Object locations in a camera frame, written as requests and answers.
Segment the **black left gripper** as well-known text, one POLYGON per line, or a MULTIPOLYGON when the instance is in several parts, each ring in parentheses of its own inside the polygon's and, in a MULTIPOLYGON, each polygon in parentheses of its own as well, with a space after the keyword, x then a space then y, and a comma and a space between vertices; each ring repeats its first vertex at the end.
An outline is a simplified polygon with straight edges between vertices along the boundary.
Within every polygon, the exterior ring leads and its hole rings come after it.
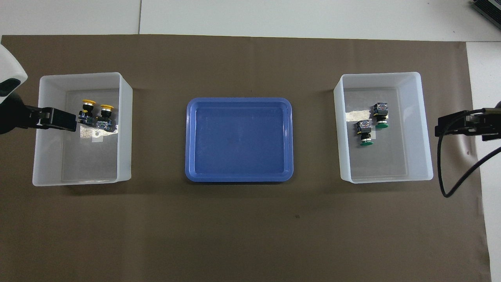
POLYGON ((0 105, 0 134, 15 128, 56 129, 75 132, 75 114, 52 107, 26 106, 20 96, 12 92, 0 105))

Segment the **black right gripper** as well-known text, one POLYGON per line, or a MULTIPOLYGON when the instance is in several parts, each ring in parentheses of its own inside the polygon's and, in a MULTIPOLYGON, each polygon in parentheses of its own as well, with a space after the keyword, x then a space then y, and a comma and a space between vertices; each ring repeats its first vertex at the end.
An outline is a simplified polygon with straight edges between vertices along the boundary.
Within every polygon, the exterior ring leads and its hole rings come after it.
POLYGON ((485 108, 485 112, 484 110, 458 111, 454 114, 437 118, 434 136, 463 134, 465 132, 482 133, 483 114, 484 121, 492 132, 484 134, 482 141, 487 142, 501 139, 501 101, 494 108, 485 108))

